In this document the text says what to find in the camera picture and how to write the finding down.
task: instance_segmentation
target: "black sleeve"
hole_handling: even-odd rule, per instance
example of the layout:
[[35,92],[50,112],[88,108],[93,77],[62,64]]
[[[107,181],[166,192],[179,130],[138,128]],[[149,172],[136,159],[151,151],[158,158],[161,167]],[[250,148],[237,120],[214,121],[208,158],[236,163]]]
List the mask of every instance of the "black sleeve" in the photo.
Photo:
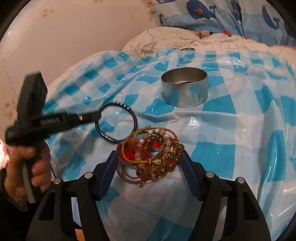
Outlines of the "black sleeve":
[[3,188],[5,169],[0,171],[0,235],[1,240],[25,241],[38,204],[28,203],[27,211],[18,209],[7,198]]

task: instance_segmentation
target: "human hand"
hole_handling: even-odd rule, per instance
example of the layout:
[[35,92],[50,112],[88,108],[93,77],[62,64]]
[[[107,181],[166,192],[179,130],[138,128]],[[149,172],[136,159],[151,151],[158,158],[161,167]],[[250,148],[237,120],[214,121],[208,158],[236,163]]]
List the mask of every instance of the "human hand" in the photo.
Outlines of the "human hand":
[[[29,160],[36,154],[35,147],[17,146],[12,152],[10,160],[6,166],[6,177],[4,179],[4,189],[11,199],[20,207],[26,208],[27,192],[22,180],[21,163],[22,159]],[[41,147],[41,159],[32,167],[32,184],[45,191],[51,184],[50,180],[50,153],[49,147],[44,142]]]

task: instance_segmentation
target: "round silver container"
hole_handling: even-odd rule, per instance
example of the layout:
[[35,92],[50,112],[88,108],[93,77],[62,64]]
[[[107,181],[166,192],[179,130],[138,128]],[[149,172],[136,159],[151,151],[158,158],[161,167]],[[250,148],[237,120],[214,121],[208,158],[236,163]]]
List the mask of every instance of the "round silver container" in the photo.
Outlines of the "round silver container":
[[184,67],[161,76],[166,102],[176,107],[192,107],[207,100],[207,73],[202,69]]

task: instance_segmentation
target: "whale print curtain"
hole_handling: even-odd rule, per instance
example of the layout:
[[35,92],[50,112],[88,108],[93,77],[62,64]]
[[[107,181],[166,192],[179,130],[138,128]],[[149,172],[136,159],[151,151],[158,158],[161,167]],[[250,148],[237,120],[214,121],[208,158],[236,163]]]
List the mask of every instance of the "whale print curtain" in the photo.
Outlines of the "whale print curtain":
[[296,40],[265,0],[156,0],[160,23],[197,32],[230,32],[271,45],[294,46]]

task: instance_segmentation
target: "blue gripper pad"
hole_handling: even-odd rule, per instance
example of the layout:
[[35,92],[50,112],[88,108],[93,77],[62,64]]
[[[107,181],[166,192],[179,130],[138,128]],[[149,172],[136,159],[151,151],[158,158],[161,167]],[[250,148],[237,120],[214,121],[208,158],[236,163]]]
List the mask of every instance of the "blue gripper pad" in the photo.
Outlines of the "blue gripper pad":
[[188,183],[191,194],[195,196],[197,199],[200,198],[200,182],[195,174],[191,163],[195,164],[188,153],[184,150],[180,153],[180,165],[183,170],[184,176]]
[[117,165],[118,165],[118,153],[116,151],[112,151],[110,156],[106,161],[106,168],[99,183],[99,191],[97,196],[99,199],[102,199],[104,196],[107,195],[109,187],[111,185],[112,179],[114,177]]

